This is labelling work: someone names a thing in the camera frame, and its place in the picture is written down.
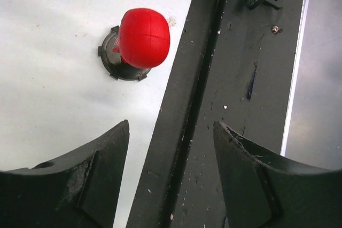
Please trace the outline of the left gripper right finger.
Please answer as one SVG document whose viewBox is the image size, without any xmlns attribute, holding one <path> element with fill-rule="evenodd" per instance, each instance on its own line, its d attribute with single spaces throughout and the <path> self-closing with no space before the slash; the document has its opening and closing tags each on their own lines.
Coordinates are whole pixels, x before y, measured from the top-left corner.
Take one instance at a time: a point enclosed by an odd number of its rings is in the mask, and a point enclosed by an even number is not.
<svg viewBox="0 0 342 228">
<path fill-rule="evenodd" d="M 300 163 L 213 125 L 230 227 L 341 227 L 341 171 Z"/>
</svg>

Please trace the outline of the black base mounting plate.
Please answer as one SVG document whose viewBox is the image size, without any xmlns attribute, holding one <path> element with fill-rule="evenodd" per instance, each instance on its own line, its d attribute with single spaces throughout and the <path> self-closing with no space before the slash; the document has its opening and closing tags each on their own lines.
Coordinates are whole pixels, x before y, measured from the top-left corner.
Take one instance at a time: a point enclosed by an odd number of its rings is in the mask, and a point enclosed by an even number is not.
<svg viewBox="0 0 342 228">
<path fill-rule="evenodd" d="M 302 0 L 192 0 L 128 227 L 260 227 L 279 214 L 235 137 L 279 153 Z"/>
</svg>

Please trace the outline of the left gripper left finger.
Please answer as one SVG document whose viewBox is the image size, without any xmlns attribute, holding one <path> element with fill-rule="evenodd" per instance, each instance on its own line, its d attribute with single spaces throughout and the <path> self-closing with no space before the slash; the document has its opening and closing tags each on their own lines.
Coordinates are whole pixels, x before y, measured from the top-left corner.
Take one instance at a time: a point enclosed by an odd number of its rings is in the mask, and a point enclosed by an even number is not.
<svg viewBox="0 0 342 228">
<path fill-rule="evenodd" d="M 1 172 L 1 227 L 112 227 L 129 135 L 124 120 L 31 169 Z"/>
</svg>

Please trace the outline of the red spider hero figurine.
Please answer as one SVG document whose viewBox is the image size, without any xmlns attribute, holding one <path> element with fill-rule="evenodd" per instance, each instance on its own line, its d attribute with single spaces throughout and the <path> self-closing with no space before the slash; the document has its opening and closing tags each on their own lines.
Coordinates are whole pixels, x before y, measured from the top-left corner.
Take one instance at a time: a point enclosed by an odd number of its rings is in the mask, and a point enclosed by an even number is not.
<svg viewBox="0 0 342 228">
<path fill-rule="evenodd" d="M 128 10 L 98 47 L 98 56 L 114 79 L 141 81 L 161 65 L 170 49 L 165 17 L 148 8 Z"/>
</svg>

